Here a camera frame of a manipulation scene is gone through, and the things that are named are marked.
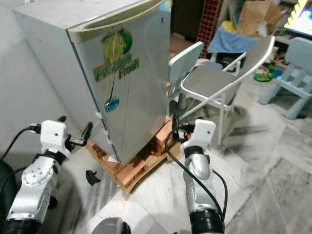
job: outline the green logo sticker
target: green logo sticker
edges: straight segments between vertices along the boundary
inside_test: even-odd
[[[104,64],[93,69],[96,82],[106,78],[118,71],[119,79],[139,67],[139,58],[132,60],[130,49],[132,46],[132,35],[121,29],[107,34],[101,40],[104,55]]]

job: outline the light blue plastic chair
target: light blue plastic chair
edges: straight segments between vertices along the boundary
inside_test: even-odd
[[[188,75],[188,73],[195,66],[200,52],[204,46],[201,41],[186,48],[176,56],[174,56],[169,62],[169,76],[168,82],[170,82],[170,88],[167,93],[167,115],[169,116],[169,104],[170,102],[179,96],[178,108],[183,110],[186,108],[186,96],[182,92],[180,87],[181,82]]]
[[[295,119],[312,98],[312,41],[304,38],[292,39],[285,59],[290,64],[276,79],[271,90],[259,99],[259,103],[268,104],[283,87],[300,96],[300,99],[285,114],[286,118]]]

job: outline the blue cloth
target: blue cloth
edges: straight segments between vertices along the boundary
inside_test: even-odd
[[[225,31],[221,25],[210,42],[207,53],[244,53],[258,40],[257,38]]]

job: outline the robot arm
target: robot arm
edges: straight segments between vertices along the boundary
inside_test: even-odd
[[[178,132],[175,131],[179,128],[186,132],[184,138],[179,138]],[[185,157],[183,178],[186,184],[186,201],[192,234],[222,234],[224,233],[224,217],[215,199],[212,184],[214,174],[210,166],[210,158],[204,155],[204,149],[210,144],[214,134],[215,124],[197,119],[195,125],[180,126],[177,117],[174,116],[172,129],[173,140],[182,143],[180,149]]]
[[[36,233],[43,223],[51,193],[57,185],[58,173],[75,145],[85,145],[92,123],[85,128],[81,139],[71,140],[63,122],[47,120],[41,124],[42,154],[22,173],[22,185],[6,218],[4,234]]]

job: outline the red tiled wall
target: red tiled wall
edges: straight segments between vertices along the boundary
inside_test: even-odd
[[[205,43],[200,54],[201,58],[206,57],[208,45],[214,37],[221,6],[222,0],[205,0],[197,35],[197,41],[200,40]]]

